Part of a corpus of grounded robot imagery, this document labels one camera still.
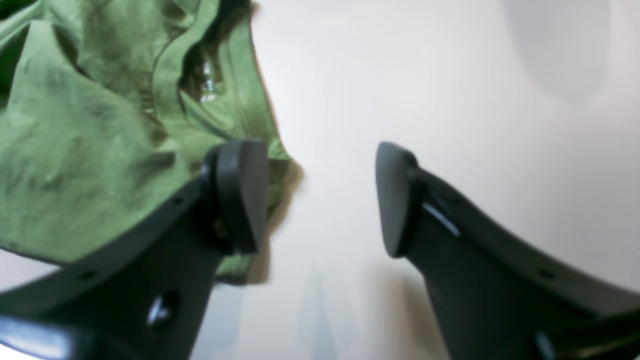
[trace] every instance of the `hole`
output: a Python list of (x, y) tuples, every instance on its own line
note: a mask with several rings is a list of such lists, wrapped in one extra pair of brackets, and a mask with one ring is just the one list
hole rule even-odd
[(538, 275), (546, 280), (554, 280), (556, 278), (553, 272), (545, 269), (538, 269)]
[(156, 297), (149, 308), (147, 326), (157, 330), (171, 324), (178, 313), (179, 302), (177, 290), (169, 290)]
[(98, 276), (98, 273), (95, 270), (87, 270), (78, 276), (78, 279), (81, 281), (88, 281)]

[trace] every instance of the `white surface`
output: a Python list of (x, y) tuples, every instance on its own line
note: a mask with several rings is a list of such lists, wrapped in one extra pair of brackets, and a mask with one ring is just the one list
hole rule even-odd
[(382, 140), (640, 290), (640, 3), (261, 0), (253, 32), (303, 177), (266, 280), (216, 287), (192, 360), (446, 359), (419, 274), (384, 251)]

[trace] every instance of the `white background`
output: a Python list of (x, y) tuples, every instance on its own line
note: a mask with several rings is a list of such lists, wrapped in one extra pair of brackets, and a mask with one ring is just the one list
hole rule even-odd
[(299, 167), (254, 284), (214, 289), (192, 360), (447, 359), (419, 274), (384, 251), (382, 140), (531, 244), (640, 290), (637, 1), (261, 0), (253, 34)]

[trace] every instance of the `wrinkled cloth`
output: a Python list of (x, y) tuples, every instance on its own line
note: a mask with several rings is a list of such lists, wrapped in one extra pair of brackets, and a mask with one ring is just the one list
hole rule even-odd
[(250, 15), (233, 0), (0, 0), (0, 247), (78, 260), (233, 138), (267, 143), (272, 211), (291, 159)]

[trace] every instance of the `green fabric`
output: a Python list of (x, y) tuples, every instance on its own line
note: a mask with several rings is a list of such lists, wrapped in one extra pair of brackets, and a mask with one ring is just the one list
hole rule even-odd
[(268, 144), (272, 211), (290, 157), (250, 15), (231, 0), (0, 0), (0, 247), (75, 261), (146, 217), (232, 138)]

